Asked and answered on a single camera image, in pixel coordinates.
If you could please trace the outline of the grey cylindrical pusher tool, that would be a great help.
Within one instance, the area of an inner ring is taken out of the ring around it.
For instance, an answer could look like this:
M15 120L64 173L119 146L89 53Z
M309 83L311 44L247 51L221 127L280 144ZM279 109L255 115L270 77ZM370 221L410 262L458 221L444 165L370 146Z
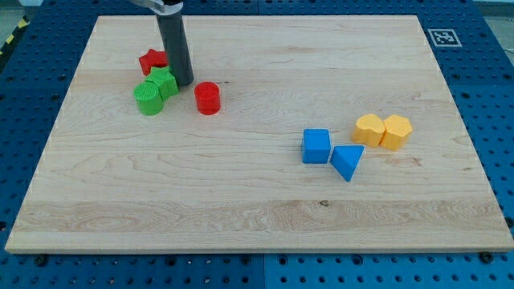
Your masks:
M194 81L190 52L182 13L157 15L157 25L167 55L169 72L178 86L187 86Z

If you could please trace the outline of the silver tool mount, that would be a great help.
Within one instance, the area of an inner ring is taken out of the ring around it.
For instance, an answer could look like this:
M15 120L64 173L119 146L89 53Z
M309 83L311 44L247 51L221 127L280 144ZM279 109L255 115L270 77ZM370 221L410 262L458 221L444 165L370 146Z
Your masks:
M129 0L131 3L148 8L160 16L168 16L180 12L183 8L182 0Z

